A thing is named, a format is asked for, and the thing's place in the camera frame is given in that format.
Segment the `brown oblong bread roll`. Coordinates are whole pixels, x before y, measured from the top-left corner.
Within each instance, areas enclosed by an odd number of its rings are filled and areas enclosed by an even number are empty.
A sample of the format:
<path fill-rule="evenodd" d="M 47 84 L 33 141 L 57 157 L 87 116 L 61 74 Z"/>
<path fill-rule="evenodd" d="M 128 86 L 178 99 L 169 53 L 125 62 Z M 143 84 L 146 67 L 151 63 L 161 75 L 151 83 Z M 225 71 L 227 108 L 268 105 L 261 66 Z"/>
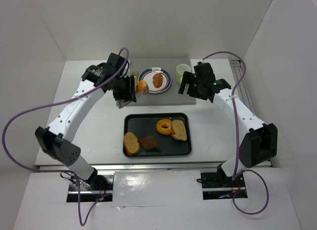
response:
<path fill-rule="evenodd" d="M 153 85 L 155 88 L 160 88 L 162 86 L 162 83 L 163 83 L 163 75 L 162 73 L 156 73 L 154 76 L 153 76 Z"/>

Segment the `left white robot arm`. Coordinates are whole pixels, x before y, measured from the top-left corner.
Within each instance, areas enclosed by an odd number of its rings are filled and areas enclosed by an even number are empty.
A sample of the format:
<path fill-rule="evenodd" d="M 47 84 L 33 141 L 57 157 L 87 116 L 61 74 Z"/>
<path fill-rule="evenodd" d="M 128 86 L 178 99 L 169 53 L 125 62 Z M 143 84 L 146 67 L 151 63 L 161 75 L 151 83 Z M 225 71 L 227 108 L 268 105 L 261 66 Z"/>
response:
<path fill-rule="evenodd" d="M 75 177 L 94 187 L 103 178 L 81 156 L 81 149 L 72 143 L 75 134 L 96 102 L 112 91 L 121 109 L 136 101 L 134 78 L 127 75 L 128 60 L 110 54 L 107 61 L 89 66 L 79 86 L 62 112 L 46 128 L 38 127 L 35 136 L 44 153 L 64 164 Z"/>

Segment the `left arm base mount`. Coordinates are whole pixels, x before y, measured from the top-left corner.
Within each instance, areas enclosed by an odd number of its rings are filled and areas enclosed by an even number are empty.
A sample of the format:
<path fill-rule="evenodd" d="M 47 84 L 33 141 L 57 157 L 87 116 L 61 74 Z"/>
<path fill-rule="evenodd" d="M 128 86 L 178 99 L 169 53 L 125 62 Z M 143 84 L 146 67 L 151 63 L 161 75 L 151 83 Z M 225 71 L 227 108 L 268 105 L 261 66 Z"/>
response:
<path fill-rule="evenodd" d="M 78 202 L 78 185 L 73 174 L 61 172 L 60 177 L 69 183 L 67 203 Z M 112 202 L 114 174 L 106 174 L 98 177 L 97 182 L 89 185 L 83 179 L 79 179 L 81 202 Z"/>

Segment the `orange round bun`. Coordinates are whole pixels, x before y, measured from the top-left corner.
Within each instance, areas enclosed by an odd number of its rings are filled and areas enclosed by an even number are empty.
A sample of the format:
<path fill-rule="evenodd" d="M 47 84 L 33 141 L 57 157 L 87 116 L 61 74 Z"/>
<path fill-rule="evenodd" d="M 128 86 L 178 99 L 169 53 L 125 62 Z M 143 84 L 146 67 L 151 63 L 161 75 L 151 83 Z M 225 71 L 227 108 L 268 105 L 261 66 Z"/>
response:
<path fill-rule="evenodd" d="M 140 80 L 136 86 L 136 93 L 143 92 L 147 87 L 147 83 L 144 80 Z"/>

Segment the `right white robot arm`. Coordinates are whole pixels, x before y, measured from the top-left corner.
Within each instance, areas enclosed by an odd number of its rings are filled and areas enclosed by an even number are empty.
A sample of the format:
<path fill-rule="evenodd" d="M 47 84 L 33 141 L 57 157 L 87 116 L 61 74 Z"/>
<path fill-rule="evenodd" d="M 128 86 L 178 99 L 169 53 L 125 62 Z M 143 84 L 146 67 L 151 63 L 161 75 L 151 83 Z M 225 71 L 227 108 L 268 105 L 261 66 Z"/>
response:
<path fill-rule="evenodd" d="M 256 117 L 234 95 L 229 83 L 216 79 L 209 63 L 199 62 L 194 72 L 183 72 L 179 94 L 209 100 L 218 106 L 235 124 L 236 151 L 234 156 L 221 164 L 217 172 L 226 177 L 250 169 L 272 159 L 277 154 L 277 127 Z"/>

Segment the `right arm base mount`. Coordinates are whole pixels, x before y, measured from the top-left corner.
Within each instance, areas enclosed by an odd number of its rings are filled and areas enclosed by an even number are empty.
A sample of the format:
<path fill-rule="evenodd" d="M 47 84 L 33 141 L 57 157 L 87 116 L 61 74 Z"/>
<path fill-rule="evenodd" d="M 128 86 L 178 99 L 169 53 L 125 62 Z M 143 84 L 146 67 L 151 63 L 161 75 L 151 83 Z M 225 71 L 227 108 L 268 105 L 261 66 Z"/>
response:
<path fill-rule="evenodd" d="M 204 200 L 248 198 L 243 175 L 235 180 L 230 177 L 220 179 L 215 172 L 202 172 L 201 177 L 196 180 L 202 186 Z"/>

